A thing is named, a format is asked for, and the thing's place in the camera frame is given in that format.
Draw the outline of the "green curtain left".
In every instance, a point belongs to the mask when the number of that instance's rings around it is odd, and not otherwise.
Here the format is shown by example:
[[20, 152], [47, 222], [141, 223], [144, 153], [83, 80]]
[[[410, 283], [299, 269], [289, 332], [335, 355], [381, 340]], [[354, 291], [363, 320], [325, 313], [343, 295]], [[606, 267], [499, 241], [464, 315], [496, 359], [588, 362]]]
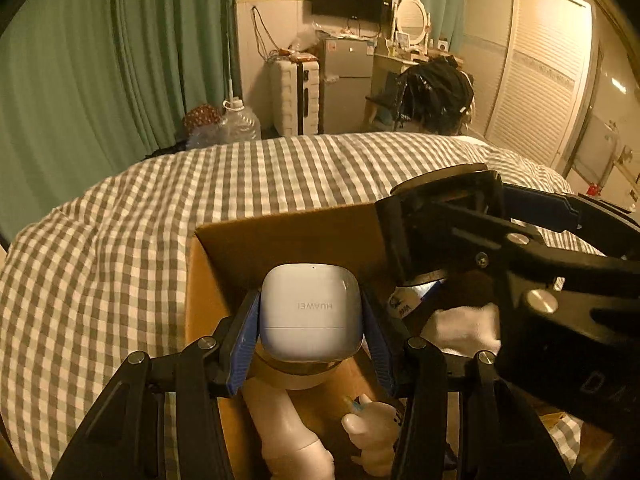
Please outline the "green curtain left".
[[240, 93], [234, 0], [25, 0], [1, 37], [1, 234]]

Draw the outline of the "white BOP cream tube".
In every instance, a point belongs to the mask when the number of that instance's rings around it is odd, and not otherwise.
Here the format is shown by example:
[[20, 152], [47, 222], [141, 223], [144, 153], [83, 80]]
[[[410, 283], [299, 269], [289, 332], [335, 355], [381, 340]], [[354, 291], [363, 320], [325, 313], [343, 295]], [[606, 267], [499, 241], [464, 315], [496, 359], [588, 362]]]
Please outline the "white BOP cream tube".
[[288, 393], [250, 378], [242, 397], [262, 441], [262, 458], [273, 479], [334, 479], [332, 454], [300, 419]]

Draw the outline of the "black clothes on chair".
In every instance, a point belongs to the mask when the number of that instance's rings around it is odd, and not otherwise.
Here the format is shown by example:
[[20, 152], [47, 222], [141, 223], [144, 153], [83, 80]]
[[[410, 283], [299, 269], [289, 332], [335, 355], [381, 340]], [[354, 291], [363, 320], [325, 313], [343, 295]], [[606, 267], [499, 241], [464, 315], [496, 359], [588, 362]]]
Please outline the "black clothes on chair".
[[417, 62], [397, 78], [398, 116], [427, 132], [456, 136], [469, 121], [474, 102], [473, 77], [452, 55]]

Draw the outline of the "small white blue tube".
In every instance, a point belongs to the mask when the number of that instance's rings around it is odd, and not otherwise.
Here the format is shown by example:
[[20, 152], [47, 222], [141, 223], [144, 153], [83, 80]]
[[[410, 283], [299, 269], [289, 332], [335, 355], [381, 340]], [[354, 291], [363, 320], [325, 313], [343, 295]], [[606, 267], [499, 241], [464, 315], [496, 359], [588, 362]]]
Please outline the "small white blue tube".
[[422, 304], [424, 297], [442, 280], [413, 286], [396, 287], [387, 300], [387, 311], [393, 318], [405, 318]]

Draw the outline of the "grey checkered bed cover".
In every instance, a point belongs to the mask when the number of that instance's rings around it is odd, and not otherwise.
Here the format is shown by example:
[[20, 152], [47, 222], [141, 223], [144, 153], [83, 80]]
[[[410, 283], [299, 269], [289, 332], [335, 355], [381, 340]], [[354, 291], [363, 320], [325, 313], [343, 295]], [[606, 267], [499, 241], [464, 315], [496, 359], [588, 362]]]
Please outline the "grey checkered bed cover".
[[130, 352], [184, 341], [186, 269], [204, 223], [367, 203], [426, 172], [482, 162], [563, 193], [553, 169], [464, 136], [379, 132], [246, 142], [154, 157], [26, 226], [1, 270], [1, 417], [47, 479]]

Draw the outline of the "oval white mirror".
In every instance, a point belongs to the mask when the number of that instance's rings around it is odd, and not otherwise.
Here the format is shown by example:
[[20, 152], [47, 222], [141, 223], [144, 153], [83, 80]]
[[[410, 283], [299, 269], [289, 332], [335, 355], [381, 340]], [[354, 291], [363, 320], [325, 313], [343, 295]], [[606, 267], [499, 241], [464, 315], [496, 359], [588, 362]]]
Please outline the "oval white mirror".
[[400, 0], [395, 13], [395, 36], [405, 50], [428, 43], [431, 32], [431, 15], [422, 0]]

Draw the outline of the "brown patterned bag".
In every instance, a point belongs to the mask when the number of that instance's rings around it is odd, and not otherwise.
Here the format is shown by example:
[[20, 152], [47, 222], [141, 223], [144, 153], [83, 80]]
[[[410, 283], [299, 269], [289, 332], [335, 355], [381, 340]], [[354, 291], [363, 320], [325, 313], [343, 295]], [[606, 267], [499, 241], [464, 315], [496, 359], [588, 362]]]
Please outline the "brown patterned bag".
[[187, 112], [182, 120], [186, 149], [209, 148], [221, 142], [222, 115], [210, 104], [202, 104]]

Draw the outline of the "white louvered wardrobe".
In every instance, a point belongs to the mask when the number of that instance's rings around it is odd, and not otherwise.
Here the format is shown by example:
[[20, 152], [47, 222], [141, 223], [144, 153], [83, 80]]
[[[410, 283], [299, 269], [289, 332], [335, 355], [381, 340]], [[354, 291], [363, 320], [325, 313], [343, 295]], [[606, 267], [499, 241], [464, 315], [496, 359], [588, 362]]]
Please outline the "white louvered wardrobe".
[[471, 136], [561, 171], [592, 40], [584, 0], [465, 0], [459, 54], [473, 78]]

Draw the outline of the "white Huawei earbuds case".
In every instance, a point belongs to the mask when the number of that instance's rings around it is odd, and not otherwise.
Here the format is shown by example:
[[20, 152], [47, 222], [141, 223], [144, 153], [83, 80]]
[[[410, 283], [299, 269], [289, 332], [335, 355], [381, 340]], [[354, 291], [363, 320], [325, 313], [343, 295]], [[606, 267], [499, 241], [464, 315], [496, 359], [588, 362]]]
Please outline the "white Huawei earbuds case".
[[363, 337], [358, 281], [333, 264], [276, 266], [262, 282], [259, 323], [262, 345], [278, 360], [346, 360]]

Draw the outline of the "white suitcase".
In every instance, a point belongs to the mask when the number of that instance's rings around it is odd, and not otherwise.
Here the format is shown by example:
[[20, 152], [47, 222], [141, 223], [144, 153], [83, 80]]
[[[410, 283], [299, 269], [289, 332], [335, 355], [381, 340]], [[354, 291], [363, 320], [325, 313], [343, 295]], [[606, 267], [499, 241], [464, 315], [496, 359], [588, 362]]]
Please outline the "white suitcase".
[[270, 82], [273, 127], [279, 136], [315, 136], [320, 115], [319, 63], [273, 61]]

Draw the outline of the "beige tape roll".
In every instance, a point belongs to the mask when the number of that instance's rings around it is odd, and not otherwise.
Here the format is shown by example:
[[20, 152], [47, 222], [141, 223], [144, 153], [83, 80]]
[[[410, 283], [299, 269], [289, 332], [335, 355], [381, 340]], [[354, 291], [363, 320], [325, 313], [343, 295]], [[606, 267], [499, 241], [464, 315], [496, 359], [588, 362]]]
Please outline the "beige tape roll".
[[250, 374], [285, 390], [322, 387], [349, 392], [352, 383], [358, 382], [360, 377], [355, 358], [362, 350], [367, 350], [367, 346], [360, 346], [355, 354], [343, 361], [285, 362], [272, 356], [258, 341]]

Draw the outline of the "cardboard box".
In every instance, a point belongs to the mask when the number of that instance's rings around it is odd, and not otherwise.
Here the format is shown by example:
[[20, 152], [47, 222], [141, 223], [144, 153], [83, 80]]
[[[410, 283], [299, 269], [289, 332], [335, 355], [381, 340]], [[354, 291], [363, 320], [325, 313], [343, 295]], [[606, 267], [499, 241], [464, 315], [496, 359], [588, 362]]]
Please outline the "cardboard box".
[[378, 383], [344, 419], [368, 474], [438, 479], [450, 392], [462, 479], [570, 474], [530, 398], [608, 432], [634, 428], [620, 360], [634, 266], [544, 244], [560, 230], [497, 200], [393, 195], [370, 204], [212, 223], [195, 231], [188, 345], [175, 374], [183, 478], [229, 478], [219, 398], [242, 396], [276, 479], [331, 479], [334, 458], [288, 395], [298, 366], [367, 347]]

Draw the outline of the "white dressing table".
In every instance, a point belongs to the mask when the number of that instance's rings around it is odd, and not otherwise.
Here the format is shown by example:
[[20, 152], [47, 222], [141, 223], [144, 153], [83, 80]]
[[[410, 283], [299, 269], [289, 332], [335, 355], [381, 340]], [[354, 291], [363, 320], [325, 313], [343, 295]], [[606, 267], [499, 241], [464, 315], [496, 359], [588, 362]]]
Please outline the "white dressing table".
[[371, 91], [366, 97], [366, 122], [392, 131], [407, 128], [427, 132], [416, 122], [398, 116], [397, 78], [404, 70], [420, 61], [424, 60], [404, 61], [382, 54], [375, 55]]

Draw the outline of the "white sock in box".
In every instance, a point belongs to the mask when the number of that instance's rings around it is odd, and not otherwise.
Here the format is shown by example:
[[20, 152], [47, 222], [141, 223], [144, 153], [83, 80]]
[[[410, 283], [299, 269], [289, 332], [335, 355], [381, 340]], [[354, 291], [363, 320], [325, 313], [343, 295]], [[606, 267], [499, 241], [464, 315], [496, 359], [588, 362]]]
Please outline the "white sock in box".
[[472, 358], [480, 351], [498, 354], [499, 310], [491, 302], [483, 307], [456, 307], [436, 310], [423, 326], [420, 336], [440, 351]]

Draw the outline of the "silver mini fridge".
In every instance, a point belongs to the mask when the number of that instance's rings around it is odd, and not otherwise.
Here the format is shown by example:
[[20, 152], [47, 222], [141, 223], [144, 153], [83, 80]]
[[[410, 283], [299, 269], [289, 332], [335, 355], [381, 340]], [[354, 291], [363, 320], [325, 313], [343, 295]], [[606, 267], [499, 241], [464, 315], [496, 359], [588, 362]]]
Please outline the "silver mini fridge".
[[322, 133], [359, 131], [371, 90], [373, 47], [360, 39], [326, 37], [319, 60]]

